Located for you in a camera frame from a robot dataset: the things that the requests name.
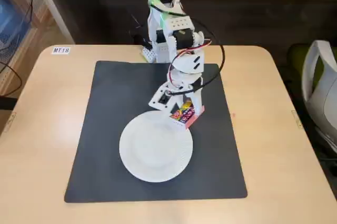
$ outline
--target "label sticker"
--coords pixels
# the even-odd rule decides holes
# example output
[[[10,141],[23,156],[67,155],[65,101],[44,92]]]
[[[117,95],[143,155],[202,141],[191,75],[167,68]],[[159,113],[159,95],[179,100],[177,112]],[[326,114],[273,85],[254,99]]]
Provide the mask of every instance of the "label sticker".
[[[16,112],[13,112],[11,114],[11,116],[9,117],[9,119],[7,120],[7,123],[6,123],[5,128],[4,128],[4,133],[7,133],[9,131],[9,129],[11,128],[11,125],[12,125],[15,117],[16,117]]]
[[[52,52],[52,54],[69,54],[69,53],[70,53],[70,47],[66,47],[66,46],[55,46]]]
[[[297,114],[297,112],[295,110],[292,110],[291,113],[293,114],[294,116],[294,119],[296,121],[296,124],[298,126],[299,129],[303,129],[303,125],[302,125],[302,122]]]

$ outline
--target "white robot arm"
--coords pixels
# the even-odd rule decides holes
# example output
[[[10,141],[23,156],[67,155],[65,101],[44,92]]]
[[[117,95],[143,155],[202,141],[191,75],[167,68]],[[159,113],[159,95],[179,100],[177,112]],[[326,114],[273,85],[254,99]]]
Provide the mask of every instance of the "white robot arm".
[[[149,105],[170,112],[175,104],[183,105],[183,95],[203,84],[204,34],[195,32],[189,16],[182,9],[180,0],[148,0],[148,35],[152,42],[157,63],[170,63],[165,82],[155,93]],[[203,112],[202,88],[186,93],[191,99],[195,115]]]

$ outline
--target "black wire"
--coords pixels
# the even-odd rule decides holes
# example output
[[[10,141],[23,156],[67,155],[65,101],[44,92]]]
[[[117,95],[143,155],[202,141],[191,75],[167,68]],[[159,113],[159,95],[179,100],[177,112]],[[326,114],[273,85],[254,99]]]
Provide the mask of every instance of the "black wire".
[[[34,4],[34,0],[30,0],[29,8],[28,8],[27,11],[26,11],[26,14],[25,14],[25,16],[24,16],[24,19],[23,19],[22,22],[20,23],[20,26],[19,26],[20,29],[22,28],[23,21],[27,18],[28,13],[30,13],[30,14],[29,14],[29,22],[28,22],[28,25],[32,22],[32,19],[33,19],[33,9],[34,9],[34,5],[33,5],[33,4]],[[21,36],[21,30],[19,30],[18,33],[17,33],[17,43],[18,43],[18,41],[20,41],[20,36]],[[10,45],[9,45],[8,47],[6,47],[6,48],[0,49],[0,52],[3,51],[3,50],[8,49],[9,47],[10,47]],[[11,66],[9,66],[9,62],[11,61],[11,59],[12,59],[12,58],[10,58],[6,63],[0,61],[0,64],[2,64],[2,65],[4,66],[4,67],[0,70],[0,74],[1,74],[2,72],[4,72],[4,70],[5,70],[6,68],[9,68],[9,69],[10,69],[10,70],[17,76],[17,78],[18,78],[19,81],[20,81],[20,84],[19,84],[19,86],[18,86],[17,88],[15,88],[14,90],[12,90],[12,91],[10,91],[10,92],[4,94],[4,95],[0,95],[0,97],[7,97],[7,96],[9,96],[9,95],[12,95],[14,92],[18,91],[18,90],[22,87],[22,84],[23,84],[22,78],[19,76],[19,74],[18,74],[18,73],[17,73]]]
[[[19,86],[18,86],[17,88],[15,88],[14,90],[12,90],[12,91],[10,91],[10,92],[8,92],[8,93],[6,93],[6,94],[0,96],[0,97],[7,97],[7,96],[13,94],[14,92],[16,92],[17,90],[19,90],[19,89],[22,87],[22,78],[21,78],[21,77],[19,76],[19,74],[18,74],[18,73],[17,73],[11,66],[9,66],[7,63],[0,62],[0,64],[4,65],[4,67],[9,68],[9,69],[10,69],[10,70],[17,76],[17,78],[18,78],[19,81],[20,81],[20,84],[19,84]]]
[[[156,9],[156,10],[159,11],[160,13],[166,13],[166,14],[169,14],[169,15],[172,15],[172,16],[176,16],[176,17],[186,17],[186,16],[187,16],[186,14],[163,11],[162,9],[159,9],[157,6],[155,6],[155,5],[153,5],[153,4],[150,4],[150,7]]]
[[[319,158],[318,160],[320,160],[320,161],[331,161],[331,162],[334,162],[334,161],[337,161],[337,158]]]
[[[169,14],[169,15],[172,15],[172,16],[179,16],[179,17],[184,17],[184,16],[187,16],[186,14],[180,14],[180,13],[174,13],[174,12],[166,12],[166,11],[163,11],[161,9],[159,9],[158,7],[156,7],[155,5],[151,4],[150,7],[156,9],[157,11],[161,12],[161,13],[166,13],[166,14]],[[222,52],[222,62],[221,62],[221,65],[219,67],[219,70],[218,72],[210,79],[208,80],[207,82],[205,82],[204,84],[200,85],[199,87],[196,87],[196,88],[193,88],[192,90],[189,90],[189,91],[179,91],[179,92],[172,92],[171,95],[172,96],[177,96],[177,95],[183,95],[183,94],[188,94],[188,93],[192,93],[192,92],[195,92],[201,88],[204,88],[205,86],[207,86],[208,84],[210,84],[211,82],[213,82],[220,74],[221,74],[221,71],[222,71],[222,68],[223,68],[223,65],[225,64],[225,60],[226,60],[226,55],[225,55],[225,49],[223,48],[223,45],[221,45],[221,42],[220,40],[216,37],[216,35],[208,29],[208,27],[203,24],[201,21],[195,19],[195,18],[192,18],[191,17],[191,20],[193,20],[194,22],[197,22],[200,26],[202,26],[206,31],[208,31],[208,33],[213,37],[213,39],[215,40],[215,42],[217,43],[217,45],[220,46],[221,48],[221,52]]]

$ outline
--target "candy wrapper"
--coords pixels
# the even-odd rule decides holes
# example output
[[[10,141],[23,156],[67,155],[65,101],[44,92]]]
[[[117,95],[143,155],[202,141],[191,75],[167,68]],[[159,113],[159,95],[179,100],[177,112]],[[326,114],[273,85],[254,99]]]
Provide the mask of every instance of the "candy wrapper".
[[[205,107],[202,106],[201,114],[204,112],[204,110]],[[176,110],[170,116],[170,119],[180,128],[187,129],[196,121],[199,116],[195,115],[193,103],[191,100],[188,100],[181,106],[179,110]]]

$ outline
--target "black mat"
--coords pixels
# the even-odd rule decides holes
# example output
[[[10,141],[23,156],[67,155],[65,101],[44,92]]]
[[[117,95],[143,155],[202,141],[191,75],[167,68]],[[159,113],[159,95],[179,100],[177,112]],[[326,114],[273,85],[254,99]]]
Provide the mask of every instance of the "black mat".
[[[209,79],[218,66],[206,64]],[[122,164],[119,140],[166,81],[166,64],[97,62],[80,141],[64,200],[72,203],[245,198],[222,81],[202,92],[204,114],[192,125],[193,154],[187,168],[163,183],[132,176]]]

